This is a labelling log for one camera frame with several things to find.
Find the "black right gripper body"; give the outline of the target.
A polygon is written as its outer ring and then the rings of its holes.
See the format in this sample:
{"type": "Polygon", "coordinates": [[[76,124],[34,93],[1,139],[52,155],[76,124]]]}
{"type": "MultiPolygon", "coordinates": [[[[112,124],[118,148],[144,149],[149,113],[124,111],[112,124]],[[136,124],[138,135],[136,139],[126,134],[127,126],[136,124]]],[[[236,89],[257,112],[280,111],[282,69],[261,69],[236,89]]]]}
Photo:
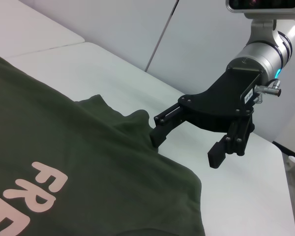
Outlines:
{"type": "Polygon", "coordinates": [[[250,129],[254,87],[261,82],[259,71],[226,70],[206,91],[178,99],[185,120],[212,132],[227,133],[234,122],[250,129]]]}

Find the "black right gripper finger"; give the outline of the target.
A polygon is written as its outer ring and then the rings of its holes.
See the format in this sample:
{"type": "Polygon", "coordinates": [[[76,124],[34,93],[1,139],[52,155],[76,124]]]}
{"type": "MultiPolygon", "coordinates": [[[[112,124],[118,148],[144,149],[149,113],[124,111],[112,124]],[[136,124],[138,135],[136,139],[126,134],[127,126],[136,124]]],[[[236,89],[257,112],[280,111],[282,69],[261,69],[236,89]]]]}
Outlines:
{"type": "Polygon", "coordinates": [[[255,129],[252,115],[231,122],[228,132],[209,150],[208,162],[211,168],[217,169],[226,158],[226,154],[245,155],[250,136],[255,129]]]}
{"type": "Polygon", "coordinates": [[[159,148],[166,140],[167,135],[185,122],[184,115],[183,108],[176,103],[154,117],[155,128],[149,134],[154,148],[159,148]]]}

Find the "dark green FREE T-shirt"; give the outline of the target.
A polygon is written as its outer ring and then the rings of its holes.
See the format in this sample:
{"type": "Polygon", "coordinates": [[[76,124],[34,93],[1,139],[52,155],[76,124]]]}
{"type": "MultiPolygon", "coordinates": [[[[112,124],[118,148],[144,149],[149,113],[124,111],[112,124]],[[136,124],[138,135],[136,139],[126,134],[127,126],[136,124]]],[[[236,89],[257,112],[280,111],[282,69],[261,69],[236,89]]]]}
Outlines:
{"type": "Polygon", "coordinates": [[[0,236],[205,236],[201,182],[158,153],[148,121],[0,57],[0,236]]]}

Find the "metal right gripper plug connector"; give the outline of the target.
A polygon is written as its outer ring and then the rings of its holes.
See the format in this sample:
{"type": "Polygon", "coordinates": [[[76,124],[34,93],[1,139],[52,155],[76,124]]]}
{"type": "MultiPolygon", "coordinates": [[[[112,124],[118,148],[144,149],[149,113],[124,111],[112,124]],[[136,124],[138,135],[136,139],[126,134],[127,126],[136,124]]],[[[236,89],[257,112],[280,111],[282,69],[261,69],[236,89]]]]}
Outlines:
{"type": "Polygon", "coordinates": [[[258,96],[254,99],[254,103],[261,104],[263,102],[263,94],[279,97],[281,95],[280,83],[280,80],[273,79],[266,86],[255,86],[254,93],[258,94],[258,96]]]}

